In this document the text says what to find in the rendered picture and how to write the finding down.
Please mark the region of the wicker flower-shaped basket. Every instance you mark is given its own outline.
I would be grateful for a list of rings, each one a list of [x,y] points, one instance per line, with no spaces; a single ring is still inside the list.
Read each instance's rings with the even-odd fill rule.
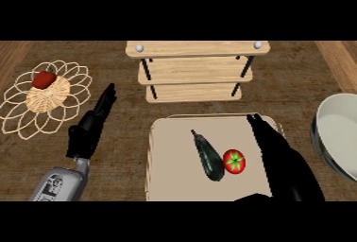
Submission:
[[[33,80],[49,67],[58,78],[42,90],[33,86]],[[21,73],[0,95],[0,134],[17,134],[30,140],[39,134],[57,133],[91,100],[92,81],[88,66],[64,60],[42,62]]]

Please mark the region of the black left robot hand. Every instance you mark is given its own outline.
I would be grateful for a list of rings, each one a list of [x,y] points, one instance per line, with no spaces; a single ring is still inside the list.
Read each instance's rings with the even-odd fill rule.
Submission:
[[[116,85],[105,89],[95,108],[86,112],[80,123],[69,128],[69,158],[89,159],[97,151],[104,125],[116,104]]]

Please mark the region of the white bowl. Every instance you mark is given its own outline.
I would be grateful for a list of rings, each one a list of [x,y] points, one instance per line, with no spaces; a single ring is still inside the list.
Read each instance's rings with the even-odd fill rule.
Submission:
[[[357,183],[356,94],[336,94],[321,102],[311,137],[322,161],[341,177]]]

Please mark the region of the beige tray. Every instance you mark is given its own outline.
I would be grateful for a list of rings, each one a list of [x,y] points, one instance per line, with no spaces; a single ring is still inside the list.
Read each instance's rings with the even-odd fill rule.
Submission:
[[[269,195],[269,178],[244,113],[173,115],[150,131],[150,201],[231,201]]]

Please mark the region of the wooden tiered shelf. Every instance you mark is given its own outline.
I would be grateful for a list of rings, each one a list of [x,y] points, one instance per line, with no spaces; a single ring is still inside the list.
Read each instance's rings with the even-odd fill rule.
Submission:
[[[139,83],[150,103],[237,101],[253,80],[253,61],[268,41],[129,41],[126,54],[141,61]]]

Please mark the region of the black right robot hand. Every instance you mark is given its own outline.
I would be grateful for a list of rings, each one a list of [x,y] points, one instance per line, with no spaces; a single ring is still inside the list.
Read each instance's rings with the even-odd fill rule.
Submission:
[[[319,181],[300,152],[260,114],[249,115],[254,137],[262,149],[271,196],[256,193],[246,202],[325,202]]]

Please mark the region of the dark green cucumber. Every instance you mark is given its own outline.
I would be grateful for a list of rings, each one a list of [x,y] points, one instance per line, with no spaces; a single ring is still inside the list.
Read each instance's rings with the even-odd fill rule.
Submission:
[[[192,135],[207,177],[219,182],[225,176],[223,160],[206,137],[195,130],[192,130]]]

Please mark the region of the red bell pepper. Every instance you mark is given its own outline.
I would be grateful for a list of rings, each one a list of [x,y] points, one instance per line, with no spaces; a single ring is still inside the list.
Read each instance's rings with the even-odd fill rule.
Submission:
[[[45,71],[41,71],[35,77],[33,80],[33,86],[38,89],[45,90],[52,83],[57,81],[57,73],[55,73],[55,69],[52,67],[49,67]]]

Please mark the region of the red tomato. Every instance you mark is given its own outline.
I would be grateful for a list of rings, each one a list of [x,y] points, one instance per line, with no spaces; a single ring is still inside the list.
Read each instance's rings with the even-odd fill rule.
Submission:
[[[237,149],[229,149],[223,154],[223,165],[231,174],[241,174],[246,170],[246,157]]]

